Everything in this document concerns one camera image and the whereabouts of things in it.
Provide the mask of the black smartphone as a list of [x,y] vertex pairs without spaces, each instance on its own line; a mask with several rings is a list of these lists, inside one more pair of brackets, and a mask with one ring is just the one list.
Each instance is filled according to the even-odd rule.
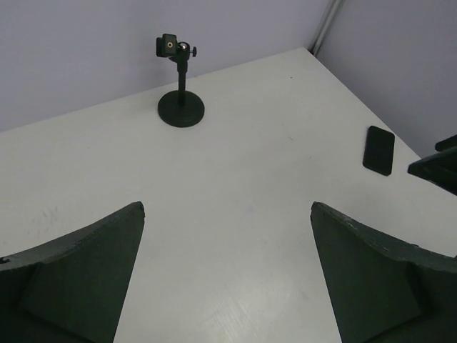
[[367,130],[362,164],[383,176],[389,176],[393,167],[395,135],[377,126]]

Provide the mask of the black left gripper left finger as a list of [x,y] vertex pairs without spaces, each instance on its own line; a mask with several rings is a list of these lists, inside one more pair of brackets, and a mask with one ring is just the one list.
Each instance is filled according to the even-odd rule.
[[141,202],[1,258],[2,342],[112,342],[145,224]]

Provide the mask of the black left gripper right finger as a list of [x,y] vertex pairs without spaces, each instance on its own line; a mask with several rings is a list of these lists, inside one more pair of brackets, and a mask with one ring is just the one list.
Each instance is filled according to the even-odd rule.
[[456,341],[456,259],[321,202],[311,226],[342,342]]

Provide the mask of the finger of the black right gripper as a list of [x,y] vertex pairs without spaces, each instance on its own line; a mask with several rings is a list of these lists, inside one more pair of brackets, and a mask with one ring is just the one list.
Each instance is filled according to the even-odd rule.
[[408,173],[457,195],[456,135],[435,144],[436,153],[408,166]]

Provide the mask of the black phone stand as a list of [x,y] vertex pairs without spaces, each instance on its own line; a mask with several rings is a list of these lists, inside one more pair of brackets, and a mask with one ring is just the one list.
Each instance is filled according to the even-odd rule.
[[156,38],[156,55],[174,62],[178,72],[178,89],[164,94],[158,102],[159,117],[178,128],[197,125],[204,117],[205,106],[198,95],[186,89],[189,59],[197,55],[196,47],[178,41],[176,35],[163,34]]

